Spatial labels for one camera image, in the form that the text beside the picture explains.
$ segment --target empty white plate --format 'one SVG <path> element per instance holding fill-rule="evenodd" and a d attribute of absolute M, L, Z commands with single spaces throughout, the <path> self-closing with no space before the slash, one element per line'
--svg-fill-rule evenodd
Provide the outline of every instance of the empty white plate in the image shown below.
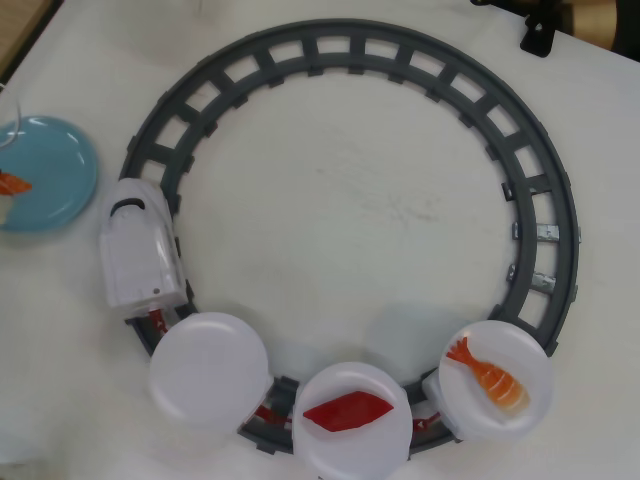
<path fill-rule="evenodd" d="M 198 313 L 179 322 L 151 357 L 151 394 L 169 417 L 230 433 L 271 385 L 267 351 L 239 318 Z"/>
<path fill-rule="evenodd" d="M 354 391 L 376 395 L 393 410 L 360 428 L 329 432 L 304 418 L 307 410 Z M 311 379 L 293 412 L 293 451 L 324 480 L 383 480 L 409 458 L 413 432 L 405 391 L 382 370 L 339 363 Z"/>

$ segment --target gray plastic track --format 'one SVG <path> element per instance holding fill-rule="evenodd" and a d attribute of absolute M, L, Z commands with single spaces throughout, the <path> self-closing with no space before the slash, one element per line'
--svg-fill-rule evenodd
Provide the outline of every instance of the gray plastic track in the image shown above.
<path fill-rule="evenodd" d="M 350 42 L 349 52 L 319 53 L 317 41 L 321 37 L 347 37 Z M 367 54 L 367 40 L 381 40 L 397 45 L 395 59 Z M 303 55 L 276 63 L 269 49 L 289 42 L 299 42 Z M 428 55 L 444 64 L 437 77 L 410 64 L 415 52 Z M 225 69 L 247 56 L 256 60 L 259 69 L 237 82 L 232 81 Z M 230 108 L 242 106 L 251 92 L 263 85 L 275 87 L 294 73 L 307 72 L 309 76 L 316 76 L 322 75 L 326 68 L 335 67 L 344 68 L 354 75 L 365 71 L 382 72 L 392 82 L 418 85 L 432 101 L 444 101 L 453 106 L 459 112 L 461 123 L 469 128 L 475 127 L 485 138 L 489 157 L 500 163 L 507 177 L 507 182 L 502 185 L 505 200 L 515 202 L 518 232 L 514 237 L 519 246 L 516 262 L 509 272 L 511 288 L 503 302 L 495 306 L 489 319 L 510 322 L 526 330 L 551 355 L 557 346 L 558 334 L 576 292 L 579 231 L 569 179 L 547 132 L 522 100 L 502 80 L 475 60 L 427 35 L 371 21 L 316 20 L 273 28 L 239 40 L 202 60 L 160 98 L 138 134 L 131 139 L 121 177 L 139 177 L 145 163 L 149 161 L 164 165 L 166 169 L 161 187 L 172 215 L 178 213 L 180 179 L 193 164 L 195 147 L 203 138 L 213 134 L 222 114 Z M 484 96 L 473 102 L 453 88 L 451 84 L 458 75 L 464 75 L 476 83 L 484 90 Z M 187 100 L 207 82 L 213 84 L 220 95 L 202 111 L 187 105 Z M 488 117 L 498 106 L 518 126 L 516 133 L 503 135 Z M 186 131 L 175 148 L 158 145 L 156 140 L 160 132 L 174 117 L 186 124 Z M 516 156 L 516 151 L 524 147 L 533 149 L 544 171 L 542 175 L 530 178 L 525 176 Z M 519 314 L 534 279 L 538 278 L 534 267 L 539 240 L 532 196 L 542 193 L 551 195 L 559 239 L 555 284 L 552 290 L 547 289 L 549 305 L 542 322 L 536 328 L 521 320 Z M 178 313 L 180 318 L 185 318 L 195 311 L 193 302 L 190 302 L 179 309 Z M 150 321 L 141 318 L 129 320 L 129 323 L 135 328 L 147 351 L 152 353 L 160 336 L 153 330 Z M 295 391 L 295 388 L 297 382 L 291 379 L 277 379 L 274 383 L 268 401 L 278 405 L 280 415 L 290 412 L 295 399 L 295 395 L 290 392 L 292 389 Z M 411 404 L 426 400 L 420 381 L 405 386 L 405 389 Z M 270 453 L 293 452 L 291 431 L 283 426 L 267 424 L 253 418 L 239 433 L 255 441 L 261 450 Z M 426 432 L 414 435 L 411 453 L 433 448 L 453 439 L 450 432 L 441 425 L 436 425 Z"/>

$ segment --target white plate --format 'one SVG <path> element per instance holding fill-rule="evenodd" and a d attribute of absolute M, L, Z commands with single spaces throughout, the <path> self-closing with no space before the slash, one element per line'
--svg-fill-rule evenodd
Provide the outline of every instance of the white plate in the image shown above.
<path fill-rule="evenodd" d="M 271 378 L 258 334 L 224 313 L 198 313 L 162 338 L 151 357 L 151 394 L 169 417 L 230 433 L 262 402 Z"/>
<path fill-rule="evenodd" d="M 391 410 L 376 421 L 328 432 L 304 418 L 307 410 L 354 391 L 376 395 Z M 405 391 L 385 372 L 364 363 L 333 365 L 311 379 L 296 399 L 293 451 L 324 480 L 382 480 L 409 457 L 413 432 Z"/>
<path fill-rule="evenodd" d="M 498 409 L 478 385 L 471 370 L 447 358 L 462 337 L 480 361 L 509 372 L 529 392 L 529 407 L 515 417 Z M 488 320 L 462 329 L 451 339 L 440 360 L 442 395 L 452 420 L 465 439 L 515 439 L 530 432 L 546 415 L 553 393 L 551 360 L 529 334 L 509 323 Z"/>

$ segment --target blue plate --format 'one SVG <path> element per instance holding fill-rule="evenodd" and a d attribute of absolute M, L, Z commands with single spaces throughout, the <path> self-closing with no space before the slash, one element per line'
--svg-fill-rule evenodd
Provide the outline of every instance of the blue plate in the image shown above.
<path fill-rule="evenodd" d="M 0 129 L 0 143 L 12 135 Z M 98 158 L 76 127 L 52 117 L 25 117 L 18 139 L 0 150 L 0 170 L 33 186 L 16 195 L 7 222 L 0 229 L 37 232 L 69 223 L 95 190 Z"/>

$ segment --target white tabletop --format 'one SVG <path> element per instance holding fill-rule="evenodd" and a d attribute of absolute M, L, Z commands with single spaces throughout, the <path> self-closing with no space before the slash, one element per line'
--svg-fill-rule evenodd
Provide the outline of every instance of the white tabletop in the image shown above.
<path fill-rule="evenodd" d="M 562 158 L 582 227 L 580 290 L 544 423 L 517 444 L 416 455 L 393 478 L 637 476 L 640 64 L 564 35 L 533 57 L 518 48 L 522 19 L 467 0 L 205 0 L 200 17 L 193 3 L 67 0 L 2 112 L 19 97 L 26 114 L 81 127 L 101 158 L 99 198 L 162 93 L 244 35 L 352 17 L 461 49 L 510 84 Z M 363 360 L 416 378 L 507 288 L 515 246 L 499 171 L 410 88 L 328 74 L 266 92 L 221 120 L 183 180 L 177 230 L 199 307 L 251 324 L 275 375 L 305 381 Z M 0 236 L 2 460 L 35 449 L 69 479 L 312 480 L 292 456 L 179 429 L 156 410 L 148 356 L 104 300 L 97 205 L 50 235 Z"/>

